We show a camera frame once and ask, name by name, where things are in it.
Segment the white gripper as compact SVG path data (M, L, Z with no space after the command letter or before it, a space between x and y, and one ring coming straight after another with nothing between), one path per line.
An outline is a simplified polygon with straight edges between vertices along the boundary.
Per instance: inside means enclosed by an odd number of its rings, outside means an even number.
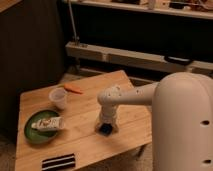
M117 131L118 126L116 123L116 119L117 106L102 106L98 116L96 129L100 129L103 124L110 124L112 126L112 130Z

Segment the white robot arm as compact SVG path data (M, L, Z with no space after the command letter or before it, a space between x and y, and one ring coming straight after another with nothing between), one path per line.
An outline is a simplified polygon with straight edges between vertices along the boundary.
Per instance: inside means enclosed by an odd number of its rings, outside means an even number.
M97 96L99 120L113 123L119 105L150 105L153 171L213 171L213 79L178 72L161 81Z

